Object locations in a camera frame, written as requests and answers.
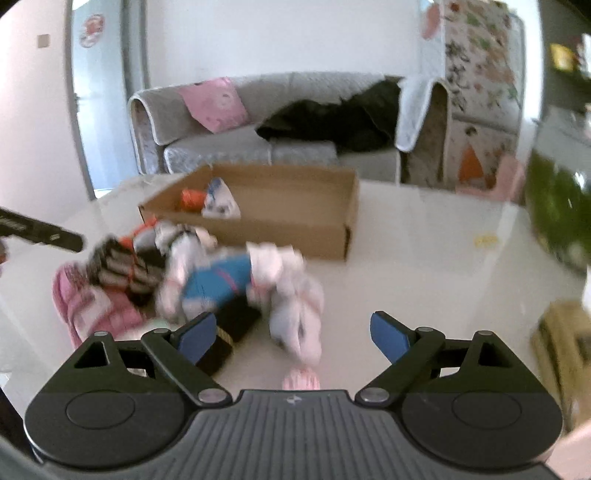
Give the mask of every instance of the open cardboard box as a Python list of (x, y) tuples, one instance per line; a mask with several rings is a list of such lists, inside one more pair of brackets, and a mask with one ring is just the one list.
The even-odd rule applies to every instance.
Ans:
[[(240, 219), (181, 212), (183, 189), (206, 190), (220, 177), (240, 207)], [(307, 166), (203, 166), (139, 206), (152, 215), (206, 228), (221, 245), (246, 242), (292, 245), (306, 257), (346, 259), (355, 229), (359, 182), (355, 171)]]

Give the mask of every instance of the blue gripper pad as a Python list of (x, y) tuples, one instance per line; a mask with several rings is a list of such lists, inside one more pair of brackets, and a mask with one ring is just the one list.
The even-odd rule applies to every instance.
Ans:
[(216, 335), (216, 316), (209, 313), (201, 322), (196, 323), (183, 334), (177, 350), (194, 365), (213, 345)]
[(375, 346), (392, 364), (395, 364), (410, 349), (407, 335), (384, 320), (378, 313), (371, 316), (369, 333)]

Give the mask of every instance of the white cloth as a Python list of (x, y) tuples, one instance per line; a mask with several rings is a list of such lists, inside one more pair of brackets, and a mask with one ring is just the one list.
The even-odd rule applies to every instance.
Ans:
[[(164, 245), (156, 237), (157, 245)], [(185, 233), (174, 241), (168, 253), (166, 274), (156, 293), (156, 312), (163, 318), (175, 321), (184, 318), (181, 314), (181, 295), (194, 270), (209, 268), (211, 260), (198, 237)]]
[(320, 316), (322, 285), (304, 271), (287, 270), (271, 296), (269, 330), (304, 365), (317, 365), (322, 355)]
[(303, 271), (304, 257), (293, 247), (278, 248), (275, 244), (246, 244), (251, 257), (252, 284), (246, 290), (251, 306), (261, 309), (267, 316), (270, 308), (271, 290), (275, 288), (284, 271)]
[(160, 250), (160, 253), (163, 255), (167, 255), (169, 249), (171, 248), (171, 241), (174, 239), (182, 231), (190, 231), (195, 232), (199, 241), (204, 246), (204, 248), (208, 251), (213, 250), (217, 247), (217, 238), (213, 235), (210, 235), (205, 228), (200, 226), (192, 226), (192, 225), (176, 225), (172, 222), (167, 220), (158, 222), (154, 227), (155, 230), (155, 240), (154, 243), (156, 244), (156, 248)]
[(438, 83), (446, 86), (443, 79), (425, 75), (411, 75), (398, 82), (401, 92), (396, 124), (396, 148), (400, 151), (412, 152), (417, 145), (418, 136), (431, 105), (433, 87)]
[(206, 218), (240, 218), (240, 208), (222, 179), (216, 177), (209, 183), (201, 215)]

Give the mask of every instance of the orange object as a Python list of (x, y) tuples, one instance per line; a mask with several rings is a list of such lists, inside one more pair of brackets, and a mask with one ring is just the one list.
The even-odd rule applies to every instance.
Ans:
[(457, 179), (461, 183), (464, 183), (473, 179), (481, 179), (482, 177), (484, 177), (482, 165), (478, 160), (478, 156), (476, 155), (474, 148), (470, 144), (468, 144), (468, 146), (464, 150), (464, 155), (462, 157), (462, 165), (460, 166), (460, 171), (458, 173)]
[(180, 209), (183, 212), (200, 212), (205, 207), (207, 192), (203, 190), (184, 189), (181, 192)]
[(137, 227), (133, 232), (131, 232), (131, 235), (121, 237), (119, 239), (119, 243), (123, 245), (125, 248), (128, 248), (129, 250), (133, 251), (134, 238), (144, 230), (147, 230), (148, 228), (154, 228), (156, 226), (156, 223), (158, 223), (158, 219), (155, 216), (153, 216), (151, 219), (147, 220), (145, 223), (143, 223), (142, 225)]

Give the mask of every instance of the pink cushion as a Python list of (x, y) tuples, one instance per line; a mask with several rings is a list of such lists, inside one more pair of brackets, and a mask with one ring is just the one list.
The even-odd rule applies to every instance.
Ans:
[(180, 87), (178, 92), (191, 116), (212, 133), (225, 132), (248, 123), (248, 112), (227, 77)]

